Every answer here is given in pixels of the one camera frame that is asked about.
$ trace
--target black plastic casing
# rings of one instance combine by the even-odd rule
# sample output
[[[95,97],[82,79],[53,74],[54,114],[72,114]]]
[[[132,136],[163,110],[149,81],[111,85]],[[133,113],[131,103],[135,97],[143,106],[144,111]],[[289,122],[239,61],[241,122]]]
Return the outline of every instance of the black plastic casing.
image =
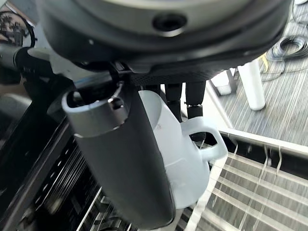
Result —
[[[112,112],[110,99],[101,100],[99,107],[94,106],[98,102],[82,106],[88,110],[80,112],[80,107],[68,106],[68,97],[69,94],[63,98],[63,109],[76,132],[76,141],[93,175],[123,218],[146,230],[171,223],[175,206],[169,181],[137,90],[130,89],[119,96],[123,107]]]
[[[292,1],[251,0],[227,19],[171,38],[121,30],[74,0],[37,3],[58,54],[76,62],[121,61],[134,73],[131,83],[145,86],[208,80],[256,59],[281,38]]]

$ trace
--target metal bar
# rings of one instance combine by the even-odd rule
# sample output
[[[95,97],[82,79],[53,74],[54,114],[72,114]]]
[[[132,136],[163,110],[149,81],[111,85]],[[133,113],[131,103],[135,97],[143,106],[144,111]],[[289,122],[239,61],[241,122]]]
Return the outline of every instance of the metal bar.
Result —
[[[271,194],[272,194],[273,191],[270,191],[267,198],[270,198]],[[261,207],[261,210],[260,210],[260,213],[263,213],[264,212],[264,209],[265,209],[265,204],[262,204],[262,207]],[[260,220],[256,220],[254,225],[253,225],[253,231],[256,231],[258,225],[259,225],[259,222]]]
[[[282,213],[282,214],[284,214],[284,215],[286,215],[286,216],[288,216],[288,217],[290,217],[290,218],[292,218],[292,219],[294,219],[294,220],[296,220],[296,221],[298,221],[298,222],[300,222],[304,225],[308,225],[308,218],[307,217],[305,217],[301,214],[298,214],[297,212],[290,210],[290,209],[288,209],[288,208],[286,208],[286,207],[284,207],[280,204],[277,204],[277,203],[269,200],[268,198],[265,198],[263,196],[255,194],[252,191],[250,191],[250,190],[248,190],[248,189],[246,189],[242,186],[239,186],[238,184],[233,183],[233,182],[231,182],[227,179],[224,179],[222,177],[220,177],[218,179],[218,182],[220,182],[221,184],[224,184],[225,186],[227,186],[227,187],[229,187],[229,188],[231,188],[231,189],[233,189],[233,190],[235,190],[235,191],[237,191],[237,192],[239,192],[239,193],[241,193],[241,194],[243,194],[247,197],[250,197],[253,200],[255,200],[255,201],[257,201],[261,204],[264,204],[265,206],[267,206],[267,207],[269,207],[273,210],[276,210],[276,211],[278,211],[278,212],[280,212],[280,213]]]
[[[226,171],[225,174],[224,174],[224,178],[226,178],[227,174],[228,174],[228,172]],[[212,207],[215,206],[216,201],[217,201],[217,196],[215,196],[215,198],[214,198],[214,200],[213,200]]]
[[[213,91],[215,92],[215,94],[217,96],[221,96],[220,92],[218,91],[217,87],[214,85],[214,83],[212,82],[212,80],[209,80],[208,83],[211,85],[211,87],[213,88]]]
[[[230,203],[231,205],[239,208],[240,210],[248,213],[249,215],[253,216],[256,219],[261,220],[263,223],[267,224],[268,226],[272,227],[275,230],[278,231],[293,231],[293,229],[290,229],[289,227],[282,225],[278,221],[269,218],[268,216],[261,214],[257,210],[245,205],[244,203],[234,199],[233,197],[230,197],[229,195],[225,194],[222,191],[219,191],[218,189],[213,190],[213,194],[219,196],[221,199],[225,200],[226,202]]]
[[[235,228],[224,219],[217,216],[208,208],[205,208],[204,212],[202,213],[202,218],[208,221],[213,226],[217,227],[219,230],[222,231],[240,231],[239,229]]]
[[[305,197],[298,195],[294,192],[288,191],[288,190],[281,188],[277,185],[273,185],[273,184],[271,184],[271,183],[269,183],[265,180],[260,180],[260,182],[259,182],[259,178],[254,177],[252,175],[249,175],[248,173],[240,171],[240,170],[233,168],[229,165],[225,165],[224,170],[231,172],[233,174],[236,174],[237,176],[242,177],[242,178],[249,180],[251,182],[254,182],[256,184],[259,183],[260,186],[262,186],[266,189],[269,189],[271,191],[275,191],[276,193],[278,193],[282,196],[288,197],[289,199],[292,199],[292,200],[297,201],[297,202],[299,202],[299,203],[301,203],[305,206],[308,206],[308,198],[305,198]]]
[[[281,148],[280,147],[279,147],[279,150],[278,150],[278,154],[279,154],[279,163],[277,165],[277,175],[278,175],[278,172],[279,172],[281,164],[282,164],[282,154],[281,154]]]
[[[263,164],[260,164],[259,162],[244,158],[244,157],[239,156],[239,155],[228,155],[228,158],[232,158],[234,160],[237,160],[239,162],[242,162],[244,164],[250,165],[250,166],[258,168],[258,169],[262,169],[262,167],[263,167]],[[267,166],[265,171],[272,173],[272,174],[276,174],[276,169],[273,168],[273,167],[270,167],[270,166]],[[279,171],[278,176],[283,177],[286,180],[293,181],[297,184],[303,185],[305,187],[308,187],[308,180],[300,178],[298,176],[294,176],[290,173]]]
[[[264,174],[264,170],[265,170],[265,168],[266,168],[266,166],[267,166],[267,164],[268,164],[268,160],[269,160],[269,155],[268,155],[266,146],[264,146],[264,151],[265,151],[265,156],[266,156],[266,158],[265,158],[265,161],[264,161],[264,164],[263,164],[263,167],[262,167],[262,171],[261,171],[260,176],[259,176],[259,181],[258,181],[257,185],[255,186],[254,193],[256,193],[256,191],[257,191],[257,189],[258,189],[258,186],[259,186],[260,181],[261,181],[261,179],[262,179],[262,177],[263,177],[263,174]],[[248,203],[248,206],[249,206],[249,207],[251,206],[252,202],[253,202],[253,200],[250,198],[250,199],[249,199],[249,203]],[[243,228],[243,226],[244,226],[244,224],[245,224],[245,221],[246,221],[246,218],[247,218],[247,212],[245,212],[245,214],[244,214],[244,216],[243,216],[243,219],[242,219],[242,221],[241,221],[241,223],[240,223],[240,226],[239,226],[239,229],[240,229],[240,230]]]
[[[206,188],[206,191],[199,198],[197,205],[194,207],[191,218],[189,219],[185,231],[195,231],[197,228],[197,224],[200,221],[203,211],[206,208],[208,200],[211,196],[211,191],[214,189],[217,179],[221,175],[222,167],[225,165],[227,157],[221,158],[215,161],[211,172],[210,179]]]
[[[225,109],[222,107],[222,105],[221,105],[221,103],[219,101],[219,98],[217,97],[217,95],[214,92],[213,87],[210,86],[209,84],[207,84],[206,87],[205,87],[205,91],[210,96],[211,101],[216,106],[216,109],[218,110],[219,114],[221,115],[221,118],[223,119],[223,121],[225,122],[227,127],[228,128],[233,128],[233,124],[231,123],[228,115],[226,114]]]
[[[231,72],[231,70],[227,70],[227,77],[228,77],[228,80],[229,80],[229,86],[231,88],[231,93],[236,93],[237,91],[237,85],[236,85],[236,82],[235,82],[235,79],[234,79],[234,76]]]
[[[35,163],[33,170],[28,176],[23,187],[20,188],[18,197],[11,204],[12,211],[8,217],[2,231],[15,230],[25,210],[31,205],[32,201],[51,167],[71,138],[71,129],[66,120],[62,121],[60,126],[52,135],[47,146],[42,151],[40,159]]]
[[[220,133],[229,135],[237,140],[249,142],[260,146],[268,146],[269,148],[281,149],[281,152],[288,152],[294,156],[308,159],[308,147],[286,141],[276,140],[269,137],[259,136],[248,132],[238,131],[232,128],[222,128]]]
[[[98,198],[98,196],[100,195],[101,191],[102,191],[102,188],[100,188],[100,189],[97,191],[97,193],[96,193],[96,195],[95,195],[95,197],[94,197],[94,199],[93,199],[93,201],[92,201],[92,203],[91,203],[89,209],[87,210],[85,216],[83,217],[83,219],[81,220],[80,224],[78,225],[76,231],[80,231],[80,229],[81,229],[83,223],[84,223],[85,220],[87,219],[87,216],[89,215],[91,209],[93,208],[93,206],[94,206],[94,204],[95,204],[95,201],[96,201],[96,199]]]

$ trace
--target coiled cable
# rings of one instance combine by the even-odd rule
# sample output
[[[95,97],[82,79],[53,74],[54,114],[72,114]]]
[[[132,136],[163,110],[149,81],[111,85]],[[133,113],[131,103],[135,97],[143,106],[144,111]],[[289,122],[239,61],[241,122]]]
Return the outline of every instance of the coiled cable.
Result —
[[[296,45],[295,52],[287,53],[284,49],[287,45]],[[302,59],[308,56],[307,39],[303,36],[289,36],[282,38],[276,43],[268,52],[267,60],[269,61],[292,61],[295,59]]]

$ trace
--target cylindrical camera mount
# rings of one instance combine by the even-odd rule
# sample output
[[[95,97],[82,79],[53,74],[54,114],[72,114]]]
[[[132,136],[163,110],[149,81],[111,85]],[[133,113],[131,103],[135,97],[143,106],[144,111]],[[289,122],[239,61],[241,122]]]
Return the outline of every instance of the cylindrical camera mount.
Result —
[[[77,106],[62,105],[75,138],[103,191],[121,215],[141,229],[172,222],[175,207],[162,156],[138,91],[120,82],[115,91]]]

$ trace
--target white table leg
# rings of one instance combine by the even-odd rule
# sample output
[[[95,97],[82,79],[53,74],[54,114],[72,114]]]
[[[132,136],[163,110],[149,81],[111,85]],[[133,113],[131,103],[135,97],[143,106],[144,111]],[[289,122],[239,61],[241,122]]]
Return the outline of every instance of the white table leg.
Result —
[[[258,60],[238,67],[245,94],[252,110],[261,110],[265,106],[264,91]]]

